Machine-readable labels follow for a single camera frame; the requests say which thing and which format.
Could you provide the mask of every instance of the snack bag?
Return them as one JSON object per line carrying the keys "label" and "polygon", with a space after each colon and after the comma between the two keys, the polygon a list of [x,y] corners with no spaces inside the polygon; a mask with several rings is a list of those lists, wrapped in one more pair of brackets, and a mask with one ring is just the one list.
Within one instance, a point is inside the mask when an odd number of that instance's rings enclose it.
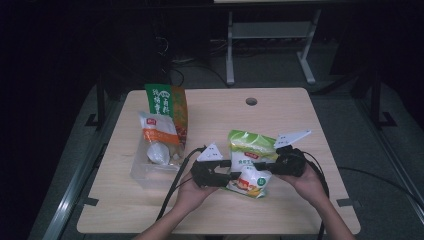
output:
{"label": "snack bag", "polygon": [[180,165],[184,152],[172,119],[146,112],[139,115],[149,160],[160,165]]}
{"label": "snack bag", "polygon": [[231,153],[231,172],[241,172],[238,180],[231,181],[227,189],[260,198],[265,196],[265,186],[271,178],[269,171],[257,171],[255,162],[275,162],[278,154],[275,139],[260,134],[232,130],[228,134]]}
{"label": "snack bag", "polygon": [[165,84],[146,84],[150,113],[172,118],[180,147],[184,150],[187,140],[188,111],[185,91],[181,87]]}
{"label": "snack bag", "polygon": [[240,177],[230,181],[227,189],[253,198],[264,197],[265,187],[271,176],[269,171],[258,171],[254,166],[243,166]]}

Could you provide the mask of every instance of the transparent plastic bin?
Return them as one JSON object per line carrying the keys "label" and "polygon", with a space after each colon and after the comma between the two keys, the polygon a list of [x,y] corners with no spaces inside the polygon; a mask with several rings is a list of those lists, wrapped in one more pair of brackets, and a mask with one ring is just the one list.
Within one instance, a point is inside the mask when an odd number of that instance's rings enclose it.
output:
{"label": "transparent plastic bin", "polygon": [[131,167],[131,177],[145,189],[169,189],[180,167],[150,162],[146,145],[141,138]]}

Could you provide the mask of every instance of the person's left hand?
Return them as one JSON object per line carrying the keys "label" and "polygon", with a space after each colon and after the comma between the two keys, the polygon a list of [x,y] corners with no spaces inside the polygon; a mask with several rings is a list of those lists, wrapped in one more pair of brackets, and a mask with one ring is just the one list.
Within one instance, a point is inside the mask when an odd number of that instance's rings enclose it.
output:
{"label": "person's left hand", "polygon": [[190,179],[192,177],[189,172],[181,179],[182,185],[178,189],[177,201],[174,205],[174,209],[179,209],[187,214],[202,205],[203,201],[218,189],[218,187],[200,188],[193,179]]}

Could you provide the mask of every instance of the white round object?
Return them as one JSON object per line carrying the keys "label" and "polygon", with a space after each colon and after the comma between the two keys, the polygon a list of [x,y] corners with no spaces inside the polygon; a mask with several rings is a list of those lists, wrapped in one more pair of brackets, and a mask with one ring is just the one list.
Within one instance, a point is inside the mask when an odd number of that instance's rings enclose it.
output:
{"label": "white round object", "polygon": [[153,142],[147,149],[147,156],[149,159],[160,165],[167,165],[170,160],[168,147],[160,142]]}

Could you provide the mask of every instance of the orange and white package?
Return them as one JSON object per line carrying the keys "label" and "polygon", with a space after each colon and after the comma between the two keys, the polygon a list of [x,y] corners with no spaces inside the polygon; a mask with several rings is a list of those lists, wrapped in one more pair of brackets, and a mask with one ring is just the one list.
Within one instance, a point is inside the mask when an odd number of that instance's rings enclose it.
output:
{"label": "orange and white package", "polygon": [[265,187],[271,176],[269,171],[258,171],[254,166],[243,166],[240,177],[230,181],[227,189],[253,198],[264,197]]}
{"label": "orange and white package", "polygon": [[179,165],[184,152],[172,118],[147,112],[139,115],[149,160],[161,165]]}

